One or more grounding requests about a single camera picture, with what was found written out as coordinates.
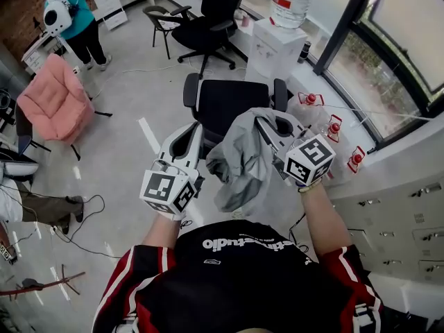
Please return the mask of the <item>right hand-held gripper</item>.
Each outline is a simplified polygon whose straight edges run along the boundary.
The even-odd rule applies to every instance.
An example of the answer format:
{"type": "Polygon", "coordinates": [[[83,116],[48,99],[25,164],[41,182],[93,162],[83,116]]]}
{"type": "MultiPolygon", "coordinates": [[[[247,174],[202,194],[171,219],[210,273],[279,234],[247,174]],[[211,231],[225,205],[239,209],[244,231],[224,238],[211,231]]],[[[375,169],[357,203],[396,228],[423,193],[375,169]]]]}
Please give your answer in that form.
{"type": "Polygon", "coordinates": [[[293,115],[275,113],[275,125],[257,117],[260,135],[277,155],[275,168],[282,179],[293,178],[298,185],[311,185],[320,180],[333,163],[336,153],[320,135],[301,139],[304,127],[293,115]],[[293,141],[285,146],[284,141],[293,141]]]}

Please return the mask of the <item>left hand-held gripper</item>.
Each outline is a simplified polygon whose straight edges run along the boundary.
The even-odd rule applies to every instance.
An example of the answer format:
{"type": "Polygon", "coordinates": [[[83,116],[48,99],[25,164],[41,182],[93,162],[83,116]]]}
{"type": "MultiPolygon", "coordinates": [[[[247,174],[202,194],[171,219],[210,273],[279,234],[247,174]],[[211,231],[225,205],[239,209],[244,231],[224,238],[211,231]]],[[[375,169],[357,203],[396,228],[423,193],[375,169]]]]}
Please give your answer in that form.
{"type": "Polygon", "coordinates": [[[169,135],[157,160],[145,170],[139,198],[160,214],[184,214],[197,198],[204,177],[196,169],[200,157],[203,126],[190,123],[169,135]]]}

